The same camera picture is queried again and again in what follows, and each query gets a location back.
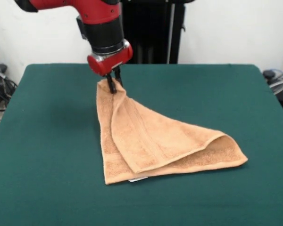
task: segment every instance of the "towel tag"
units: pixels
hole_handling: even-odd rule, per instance
[[[129,180],[130,182],[135,182],[135,181],[139,181],[139,180],[144,180],[148,177],[143,177],[143,178],[135,178],[135,179],[132,179],[132,180]]]

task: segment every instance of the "towel fold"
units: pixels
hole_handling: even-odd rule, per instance
[[[248,159],[227,134],[167,118],[129,98],[114,80],[97,86],[106,185],[166,174],[237,167]]]

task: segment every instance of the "green tablecloth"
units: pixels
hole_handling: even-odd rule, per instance
[[[283,226],[283,110],[252,65],[124,65],[128,95],[222,130],[242,167],[106,186],[87,65],[30,65],[0,124],[0,226]]]

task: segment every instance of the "towel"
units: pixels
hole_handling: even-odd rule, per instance
[[[116,81],[97,84],[105,184],[237,167],[248,159],[229,135],[165,117],[129,98]]]

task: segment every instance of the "white wall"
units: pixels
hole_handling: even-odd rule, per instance
[[[33,63],[86,63],[71,7],[30,14],[0,0],[0,63],[19,81]],[[187,5],[179,63],[251,63],[283,70],[283,0],[196,0]]]

